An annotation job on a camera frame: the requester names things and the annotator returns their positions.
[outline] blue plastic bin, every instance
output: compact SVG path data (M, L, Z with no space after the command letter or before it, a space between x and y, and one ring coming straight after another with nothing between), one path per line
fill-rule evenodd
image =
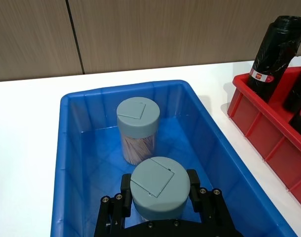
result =
M133 165L122 157L116 108L143 96L160 107L156 156L197 170L201 186L220 188L246 237L296 236L184 81L172 80L71 93L61 100L51 236L92 237L100 198L120 191ZM198 221L187 202L183 219ZM132 205L126 226L143 220Z

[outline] jar lid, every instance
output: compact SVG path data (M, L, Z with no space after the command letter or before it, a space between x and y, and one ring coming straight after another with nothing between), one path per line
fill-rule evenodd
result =
M135 168L130 187L135 208L145 219L175 219L186 204L190 179L173 159L152 157Z
M132 97L117 107L117 125L125 136L135 139L149 137L158 130L159 114L159 106L154 101Z

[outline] bin floor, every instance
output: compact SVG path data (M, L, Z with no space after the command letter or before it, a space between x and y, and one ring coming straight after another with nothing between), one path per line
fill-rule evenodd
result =
M108 195L113 197L120 192L122 174L132 173L135 166L127 163L121 150L118 127L111 127L82 133L83 193L86 236L93 236L100 199ZM155 156L169 157L179 162L185 169L195 169L201 186L212 189L212 185L202 165L192 149L176 117L162 118L160 121ZM194 213L188 198L181 219L200 221ZM126 227L143 222L132 204L130 218L126 218Z

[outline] plastic bin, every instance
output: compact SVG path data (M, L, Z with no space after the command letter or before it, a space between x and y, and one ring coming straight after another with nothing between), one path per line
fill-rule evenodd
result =
M51 236L92 237L100 198L119 192L135 166L122 157L116 108L142 96L160 107L156 156L196 169L201 186L220 188L246 237L296 236L224 137L192 88L172 80L71 93L61 100ZM188 200L182 214L197 221ZM132 205L126 226L142 222Z
M236 76L227 113L301 203L301 135L288 124L294 114L283 109L300 71L286 70L268 104L246 85L248 74Z

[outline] black plastic bag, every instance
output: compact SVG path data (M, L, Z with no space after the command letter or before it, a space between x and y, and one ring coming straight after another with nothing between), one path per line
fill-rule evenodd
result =
M283 106L290 112L297 112L301 108L301 73L294 83Z
M266 102L301 43L301 17L279 16L261 43L247 85Z

